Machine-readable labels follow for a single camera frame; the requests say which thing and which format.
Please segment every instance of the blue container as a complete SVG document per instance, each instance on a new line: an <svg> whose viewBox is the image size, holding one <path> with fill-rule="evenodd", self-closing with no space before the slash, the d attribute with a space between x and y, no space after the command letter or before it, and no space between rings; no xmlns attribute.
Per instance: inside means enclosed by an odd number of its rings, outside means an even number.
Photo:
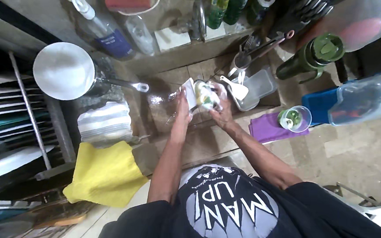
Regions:
<svg viewBox="0 0 381 238"><path fill-rule="evenodd" d="M312 115L311 125L329 124L328 111L337 103L338 87L304 95L302 105L307 107Z"/></svg>

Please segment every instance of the hand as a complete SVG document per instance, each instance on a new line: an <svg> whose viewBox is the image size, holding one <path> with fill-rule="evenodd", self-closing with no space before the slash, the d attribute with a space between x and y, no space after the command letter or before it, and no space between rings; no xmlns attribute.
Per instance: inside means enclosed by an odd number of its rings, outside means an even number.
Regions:
<svg viewBox="0 0 381 238"><path fill-rule="evenodd" d="M191 120L189 104L186 99L186 88L181 87L181 90L176 93L176 122L183 123L184 126L188 127Z"/></svg>
<svg viewBox="0 0 381 238"><path fill-rule="evenodd" d="M234 125L235 121L232 118L232 110L230 109L231 103L227 98L225 89L221 84L214 84L214 87L217 89L217 95L220 99L220 108L221 111L212 109L209 111L209 114L213 117L215 123L223 130L227 127Z"/></svg>

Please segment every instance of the green water bottle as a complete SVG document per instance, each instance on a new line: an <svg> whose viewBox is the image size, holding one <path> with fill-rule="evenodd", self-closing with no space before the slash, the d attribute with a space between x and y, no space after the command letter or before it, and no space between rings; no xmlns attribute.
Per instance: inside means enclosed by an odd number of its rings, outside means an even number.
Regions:
<svg viewBox="0 0 381 238"><path fill-rule="evenodd" d="M211 11L208 16L207 26L211 29L218 29L223 21L224 13L227 9L229 0L212 0Z"/></svg>
<svg viewBox="0 0 381 238"><path fill-rule="evenodd" d="M229 0L223 21L229 25L236 24L247 1L248 0Z"/></svg>

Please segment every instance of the pan handle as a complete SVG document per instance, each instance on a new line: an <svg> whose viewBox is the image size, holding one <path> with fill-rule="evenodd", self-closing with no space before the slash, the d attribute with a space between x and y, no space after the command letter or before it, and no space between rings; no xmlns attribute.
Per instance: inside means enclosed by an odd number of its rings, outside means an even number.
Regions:
<svg viewBox="0 0 381 238"><path fill-rule="evenodd" d="M148 84L144 84L144 83L134 83L134 82L124 81L121 79L112 79L112 78L105 79L105 80L110 84L123 86L123 87L131 88L131 89L136 89L139 92L143 92L143 93L146 93L149 90Z"/></svg>

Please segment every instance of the white spatula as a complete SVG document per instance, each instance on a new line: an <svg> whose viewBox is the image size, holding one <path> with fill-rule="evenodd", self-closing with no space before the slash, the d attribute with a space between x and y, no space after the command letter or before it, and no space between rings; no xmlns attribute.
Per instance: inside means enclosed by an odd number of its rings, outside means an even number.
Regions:
<svg viewBox="0 0 381 238"><path fill-rule="evenodd" d="M241 84L235 84L235 83L232 83L228 78L226 78L225 76L221 76L220 77L221 80L223 80L224 82L228 83L230 85L230 88L232 90L232 95L237 99L237 100L240 100L242 101L246 95L248 94L249 92L249 89Z"/></svg>

